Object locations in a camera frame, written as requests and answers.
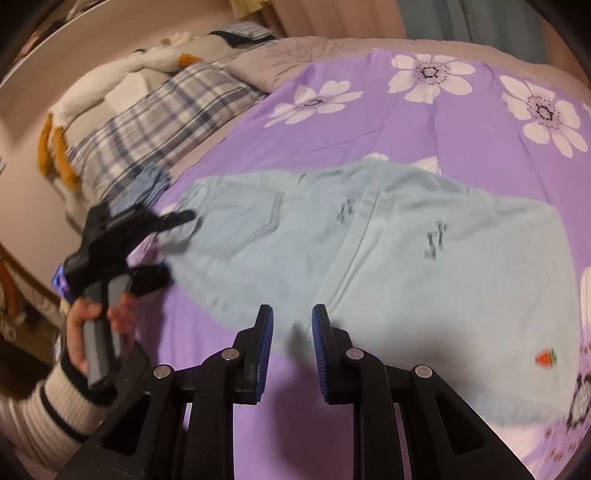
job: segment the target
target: strawberry embroidery patch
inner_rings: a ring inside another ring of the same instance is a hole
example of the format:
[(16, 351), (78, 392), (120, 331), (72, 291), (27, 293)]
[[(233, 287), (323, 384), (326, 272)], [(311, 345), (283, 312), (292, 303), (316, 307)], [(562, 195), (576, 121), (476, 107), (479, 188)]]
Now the strawberry embroidery patch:
[(535, 356), (535, 364), (542, 368), (552, 368), (556, 365), (556, 352), (554, 349), (543, 350)]

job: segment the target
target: bedspread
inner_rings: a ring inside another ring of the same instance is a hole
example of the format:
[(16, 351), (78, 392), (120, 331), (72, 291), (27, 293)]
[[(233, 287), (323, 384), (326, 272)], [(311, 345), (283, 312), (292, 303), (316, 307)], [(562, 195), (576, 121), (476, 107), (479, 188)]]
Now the bedspread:
[[(367, 154), (405, 164), (437, 156), (448, 178), (554, 205), (582, 282), (573, 406), (568, 418), (551, 425), (497, 429), (545, 480), (560, 472), (590, 423), (590, 141), (591, 109), (557, 89), (479, 61), (373, 50), (365, 57), (312, 64), (283, 84), (189, 168), (158, 207), (177, 202), (202, 177), (269, 168), (307, 171)], [(147, 315), (152, 321), (141, 336), (148, 350), (175, 368), (201, 362), (236, 333), (217, 325), (178, 287), (164, 293), (160, 311)], [(237, 408), (235, 418), (236, 478), (350, 476), (350, 411), (324, 405), (315, 373), (287, 356), (272, 352), (261, 405)]]

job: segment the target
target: light blue jeans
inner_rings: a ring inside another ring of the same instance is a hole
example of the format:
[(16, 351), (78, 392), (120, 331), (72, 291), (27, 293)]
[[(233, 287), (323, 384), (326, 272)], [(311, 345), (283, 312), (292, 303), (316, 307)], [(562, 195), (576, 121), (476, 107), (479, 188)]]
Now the light blue jeans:
[[(427, 364), (484, 418), (568, 413), (580, 311), (556, 210), (496, 197), (414, 167), (362, 160), (302, 175), (196, 182), (163, 234), (175, 280), (218, 322), (275, 312), (273, 348), (312, 356), (310, 312), (386, 364)], [(554, 365), (536, 357), (553, 351)]]

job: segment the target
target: wall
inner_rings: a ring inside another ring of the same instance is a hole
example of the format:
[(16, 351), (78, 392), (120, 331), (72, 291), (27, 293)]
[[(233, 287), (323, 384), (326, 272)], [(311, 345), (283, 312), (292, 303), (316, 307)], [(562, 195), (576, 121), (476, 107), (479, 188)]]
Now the wall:
[(81, 75), (179, 31), (207, 34), (233, 21), (228, 0), (108, 0), (57, 31), (0, 86), (0, 243), (49, 285), (80, 238), (37, 171), (47, 109)]

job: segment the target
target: gray handle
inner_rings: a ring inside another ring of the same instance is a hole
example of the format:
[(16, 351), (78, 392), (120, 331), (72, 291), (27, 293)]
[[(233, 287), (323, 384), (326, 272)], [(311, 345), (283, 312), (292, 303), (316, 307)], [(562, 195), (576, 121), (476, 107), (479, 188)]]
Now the gray handle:
[[(104, 288), (99, 282), (85, 290), (85, 297), (108, 307), (117, 305), (121, 295), (131, 288), (129, 275), (120, 275), (111, 279), (104, 298)], [(83, 326), (84, 347), (88, 364), (88, 387), (101, 390), (113, 381), (113, 377), (121, 370), (123, 340), (121, 335), (112, 331), (106, 318), (86, 322)]]

